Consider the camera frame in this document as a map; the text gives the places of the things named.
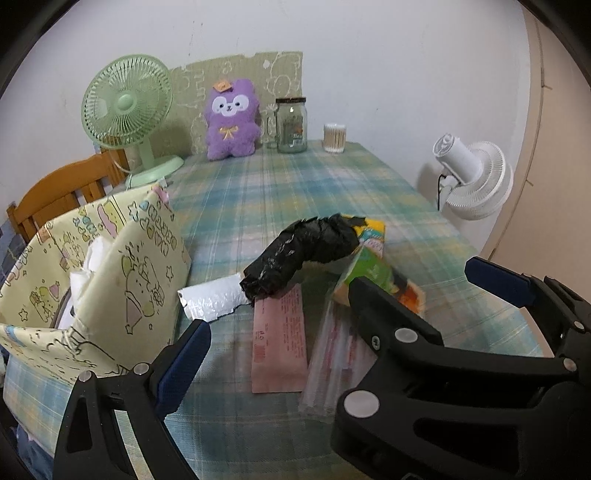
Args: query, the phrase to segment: black plastic bag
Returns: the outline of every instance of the black plastic bag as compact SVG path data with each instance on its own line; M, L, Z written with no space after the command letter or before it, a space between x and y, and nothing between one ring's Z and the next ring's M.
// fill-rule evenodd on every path
M277 293L304 261L328 263L347 257L359 246L353 227L363 225L365 218L346 218L339 213L292 223L245 268L240 286L246 297L254 301Z

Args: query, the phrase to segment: tablecloth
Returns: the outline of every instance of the tablecloth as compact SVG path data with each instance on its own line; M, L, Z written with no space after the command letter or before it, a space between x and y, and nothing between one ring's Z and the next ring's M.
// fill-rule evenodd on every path
M384 257L422 286L426 320L458 348L541 355L515 308L469 284L476 251L425 198L359 144L344 154L319 142L301 154L263 147L249 158L190 158L172 175L171 205L192 258L189 284L243 270L292 221L335 212L386 224ZM311 352L324 296L336 279L315 265L300 273ZM363 478L329 445L330 425L297 411L298 394L251 393L250 306L212 323L212 347L178 412L166 419L188 463L209 479ZM181 314L179 334L189 321ZM11 360L5 401L49 452L70 388ZM124 413L122 434L139 478L151 478Z

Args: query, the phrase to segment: green fan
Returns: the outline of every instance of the green fan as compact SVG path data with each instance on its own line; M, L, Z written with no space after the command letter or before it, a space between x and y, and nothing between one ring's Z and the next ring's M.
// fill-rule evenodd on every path
M142 166L128 176L128 187L158 181L183 165L176 155L154 158L150 145L149 136L166 118L172 102L168 68L148 55L113 61L86 89L82 124L92 141L113 149L138 146Z

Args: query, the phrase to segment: wooden chair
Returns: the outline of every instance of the wooden chair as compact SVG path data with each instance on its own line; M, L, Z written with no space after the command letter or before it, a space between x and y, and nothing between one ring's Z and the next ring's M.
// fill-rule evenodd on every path
M129 168L123 150L107 150L87 160L65 165L39 180L18 206L13 202L7 209L15 232L30 242L46 221L80 206L76 190L82 192L88 203L104 197L101 179L109 179L114 187L125 178L113 159L123 168Z

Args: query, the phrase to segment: cotton swab container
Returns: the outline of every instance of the cotton swab container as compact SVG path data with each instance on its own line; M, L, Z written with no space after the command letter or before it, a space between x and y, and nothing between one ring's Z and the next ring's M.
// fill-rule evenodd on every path
M342 153L345 150L347 128L339 124L324 126L324 140L322 146L328 153Z

